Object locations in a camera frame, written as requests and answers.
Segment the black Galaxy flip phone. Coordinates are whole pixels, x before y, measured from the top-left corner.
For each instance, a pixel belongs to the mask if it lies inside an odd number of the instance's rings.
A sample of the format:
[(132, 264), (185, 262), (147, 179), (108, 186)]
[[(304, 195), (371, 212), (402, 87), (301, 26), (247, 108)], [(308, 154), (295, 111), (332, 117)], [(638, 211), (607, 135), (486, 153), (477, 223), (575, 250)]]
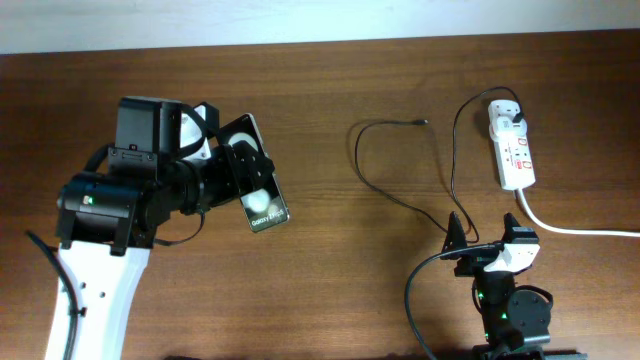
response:
[[(245, 113), (224, 125), (217, 135), (219, 145), (231, 146), (240, 141), (248, 142), (255, 150), (272, 160), (265, 149), (256, 119), (250, 113)], [(240, 196), (240, 202), (249, 227), (254, 233), (284, 224), (290, 218), (275, 171), (263, 189)]]

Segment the white power strip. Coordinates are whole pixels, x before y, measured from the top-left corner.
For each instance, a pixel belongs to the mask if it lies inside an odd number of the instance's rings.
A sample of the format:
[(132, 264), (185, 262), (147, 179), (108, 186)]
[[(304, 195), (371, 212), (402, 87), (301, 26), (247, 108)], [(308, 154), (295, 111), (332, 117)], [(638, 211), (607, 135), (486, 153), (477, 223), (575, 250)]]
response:
[[(490, 119), (498, 114), (520, 114), (520, 105), (512, 100), (494, 100), (488, 106)], [(527, 134), (494, 143), (500, 183), (503, 190), (516, 191), (535, 183), (535, 173)]]

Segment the white USB charger plug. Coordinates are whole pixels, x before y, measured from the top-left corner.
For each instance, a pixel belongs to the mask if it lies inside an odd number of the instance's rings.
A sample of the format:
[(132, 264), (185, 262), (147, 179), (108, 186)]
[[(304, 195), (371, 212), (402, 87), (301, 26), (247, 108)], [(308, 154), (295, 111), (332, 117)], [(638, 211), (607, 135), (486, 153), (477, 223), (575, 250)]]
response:
[(524, 137), (527, 130), (527, 123), (520, 114), (498, 114), (490, 119), (490, 137), (496, 142)]

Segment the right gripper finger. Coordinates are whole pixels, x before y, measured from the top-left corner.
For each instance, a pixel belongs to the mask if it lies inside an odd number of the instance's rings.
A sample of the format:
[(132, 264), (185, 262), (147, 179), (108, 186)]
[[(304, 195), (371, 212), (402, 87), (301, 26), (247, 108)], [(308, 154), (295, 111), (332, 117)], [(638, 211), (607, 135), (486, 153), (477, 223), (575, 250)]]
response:
[(467, 247), (466, 235), (460, 219), (455, 211), (452, 211), (448, 219), (447, 234), (442, 251), (449, 252)]
[(501, 241), (504, 244), (539, 244), (539, 237), (534, 229), (521, 226), (512, 213), (506, 213), (503, 220), (505, 231)]

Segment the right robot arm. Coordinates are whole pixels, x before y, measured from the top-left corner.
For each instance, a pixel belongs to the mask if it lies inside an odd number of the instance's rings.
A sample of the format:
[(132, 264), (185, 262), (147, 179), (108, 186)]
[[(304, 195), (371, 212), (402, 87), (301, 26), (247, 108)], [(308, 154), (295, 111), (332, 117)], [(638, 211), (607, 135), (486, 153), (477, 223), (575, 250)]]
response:
[(540, 251), (539, 238), (508, 213), (499, 241), (470, 246), (459, 217), (451, 213), (443, 244), (457, 277), (471, 277), (472, 300), (480, 313), (486, 343), (472, 349), (476, 359), (542, 359), (550, 342), (553, 296), (515, 276), (529, 269)]

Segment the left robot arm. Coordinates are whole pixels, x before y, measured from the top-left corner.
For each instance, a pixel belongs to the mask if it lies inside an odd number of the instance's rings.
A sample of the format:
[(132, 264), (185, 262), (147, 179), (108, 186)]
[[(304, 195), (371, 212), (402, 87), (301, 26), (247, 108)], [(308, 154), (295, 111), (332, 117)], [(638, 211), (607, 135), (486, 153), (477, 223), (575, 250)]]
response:
[(117, 359), (158, 228), (239, 200), (252, 231), (288, 221), (275, 166), (251, 114), (221, 124), (208, 103), (121, 99), (114, 142), (60, 191), (47, 256), (58, 274), (49, 359)]

